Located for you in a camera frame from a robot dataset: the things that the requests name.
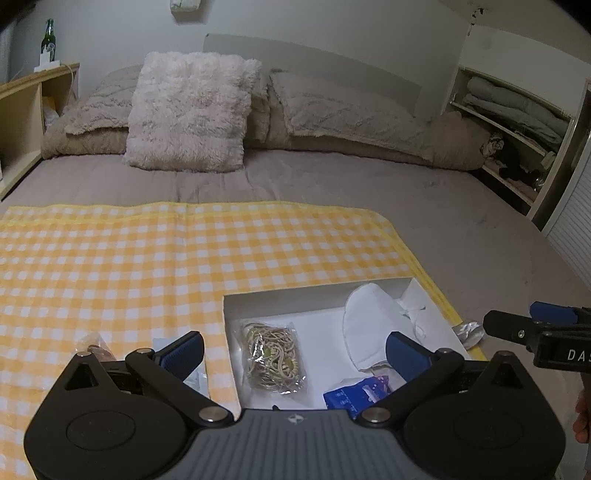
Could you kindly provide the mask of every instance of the gray bed sheet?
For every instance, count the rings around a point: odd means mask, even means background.
[[[590,292],[525,217],[467,173],[336,153],[247,151],[233,173],[144,171],[118,155],[40,163],[0,204],[138,205],[289,200],[379,212],[461,317],[491,309],[527,314],[547,301],[588,305]],[[535,368],[524,348],[488,338],[483,350],[518,354],[563,423],[580,389],[576,374]]]

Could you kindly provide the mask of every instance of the bundle of strings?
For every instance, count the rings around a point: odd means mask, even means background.
[[[251,323],[245,331],[249,353],[247,376],[265,390],[281,394],[298,391],[304,376],[293,332],[263,323]]]

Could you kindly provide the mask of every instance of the white closet door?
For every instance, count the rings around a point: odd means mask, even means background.
[[[542,230],[554,249],[591,288],[591,137],[569,185]]]

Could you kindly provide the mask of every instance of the white wall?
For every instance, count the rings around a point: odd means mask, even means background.
[[[80,61],[80,94],[152,50],[196,51],[206,33],[291,41],[348,56],[424,87],[417,114],[437,113],[467,22],[436,0],[202,0],[198,22],[177,22],[168,0],[41,0],[15,31],[11,74],[38,64],[45,20],[57,57]]]
[[[591,65],[554,47],[490,27],[475,26],[460,64],[513,83],[577,113]]]

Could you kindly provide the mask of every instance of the white cardboard box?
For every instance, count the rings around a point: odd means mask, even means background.
[[[302,288],[286,288],[253,293],[227,295],[223,299],[223,315],[230,350],[232,371],[242,408],[281,409],[326,408],[323,393],[334,389],[345,379],[366,377],[359,372],[347,354],[342,332],[342,318],[349,295],[369,283],[352,282]],[[423,345],[435,351],[452,348],[470,359],[454,334],[452,327],[433,303],[427,292],[413,278],[389,278],[372,283],[398,300],[427,333]],[[306,372],[306,389],[296,394],[279,395],[243,386],[241,346],[236,331],[245,322],[269,325],[293,324],[297,333],[300,361]],[[391,384],[402,385],[398,377]]]

